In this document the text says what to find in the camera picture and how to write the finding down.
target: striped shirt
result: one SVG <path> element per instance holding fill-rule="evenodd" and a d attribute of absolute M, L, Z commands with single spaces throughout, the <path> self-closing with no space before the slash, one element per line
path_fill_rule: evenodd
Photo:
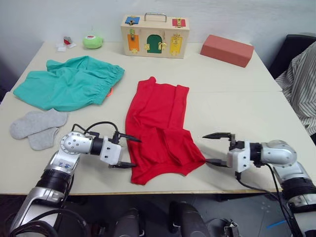
<path fill-rule="evenodd" d="M 276 82 L 307 132 L 316 133 L 316 42 L 293 58 Z"/>

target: metal handle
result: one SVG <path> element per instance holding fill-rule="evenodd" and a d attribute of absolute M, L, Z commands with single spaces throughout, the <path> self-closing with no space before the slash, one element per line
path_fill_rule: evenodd
<path fill-rule="evenodd" d="M 155 13 L 155 12 L 146 12 L 144 21 L 146 21 L 146 15 L 159 15 L 159 16 L 164 16 L 164 21 L 167 22 L 167 15 L 164 13 Z"/>

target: green door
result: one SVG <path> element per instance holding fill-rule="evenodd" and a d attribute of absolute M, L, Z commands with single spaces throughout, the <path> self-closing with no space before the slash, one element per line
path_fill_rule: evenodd
<path fill-rule="evenodd" d="M 149 44 L 148 53 L 161 53 L 161 49 L 159 49 L 159 43 L 161 43 L 161 37 L 158 35 L 151 35 L 147 38 L 147 44 Z"/>

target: gray sock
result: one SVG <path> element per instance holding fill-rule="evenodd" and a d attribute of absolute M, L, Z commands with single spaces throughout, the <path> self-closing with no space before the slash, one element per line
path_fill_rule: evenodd
<path fill-rule="evenodd" d="M 66 123 L 67 117 L 67 113 L 54 109 L 46 112 L 32 111 L 11 124 L 10 134 L 15 139 L 22 139 L 51 127 L 60 127 Z"/>
<path fill-rule="evenodd" d="M 54 146 L 54 137 L 58 130 L 57 127 L 52 127 L 28 136 L 31 148 L 36 151 L 41 151 Z"/>

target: wooden lock box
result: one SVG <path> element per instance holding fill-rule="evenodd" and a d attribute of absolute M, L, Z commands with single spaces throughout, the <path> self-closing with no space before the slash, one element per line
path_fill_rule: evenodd
<path fill-rule="evenodd" d="M 126 15 L 121 24 L 125 54 L 183 58 L 189 30 L 186 18 L 151 12 Z"/>

